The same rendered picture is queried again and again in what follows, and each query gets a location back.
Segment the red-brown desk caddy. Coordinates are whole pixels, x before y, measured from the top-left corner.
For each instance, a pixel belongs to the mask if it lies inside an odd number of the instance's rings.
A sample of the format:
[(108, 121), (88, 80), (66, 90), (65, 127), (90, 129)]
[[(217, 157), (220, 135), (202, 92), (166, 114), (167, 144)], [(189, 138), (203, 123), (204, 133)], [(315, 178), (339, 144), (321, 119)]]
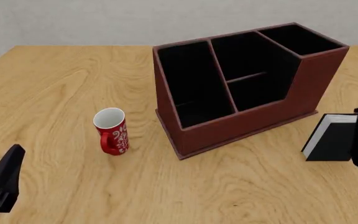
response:
[(155, 112), (186, 159), (315, 114), (348, 50), (296, 22), (154, 46)]

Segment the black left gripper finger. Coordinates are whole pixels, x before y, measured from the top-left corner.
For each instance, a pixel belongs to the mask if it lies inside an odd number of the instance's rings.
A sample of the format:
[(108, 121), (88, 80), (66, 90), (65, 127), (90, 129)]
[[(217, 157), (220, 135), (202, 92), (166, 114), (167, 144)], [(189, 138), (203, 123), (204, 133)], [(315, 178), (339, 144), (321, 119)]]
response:
[(19, 192), (19, 173), (24, 155), (23, 147), (14, 144), (0, 160), (0, 194)]

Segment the black book with white pages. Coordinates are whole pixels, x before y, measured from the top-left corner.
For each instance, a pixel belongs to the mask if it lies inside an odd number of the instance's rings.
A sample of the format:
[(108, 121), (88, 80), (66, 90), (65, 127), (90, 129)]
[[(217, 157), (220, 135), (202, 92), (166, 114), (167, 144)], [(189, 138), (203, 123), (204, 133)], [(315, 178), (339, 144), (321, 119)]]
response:
[(349, 161), (357, 115), (325, 113), (301, 152), (307, 161)]

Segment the red mug with white pattern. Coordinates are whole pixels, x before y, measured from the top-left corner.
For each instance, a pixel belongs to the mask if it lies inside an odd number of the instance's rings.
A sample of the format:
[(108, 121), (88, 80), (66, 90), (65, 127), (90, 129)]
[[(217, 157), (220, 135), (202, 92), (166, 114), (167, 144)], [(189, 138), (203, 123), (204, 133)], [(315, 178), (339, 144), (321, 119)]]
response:
[(105, 108), (95, 114), (93, 124), (100, 135), (103, 152), (114, 156), (129, 149), (126, 116), (119, 108)]

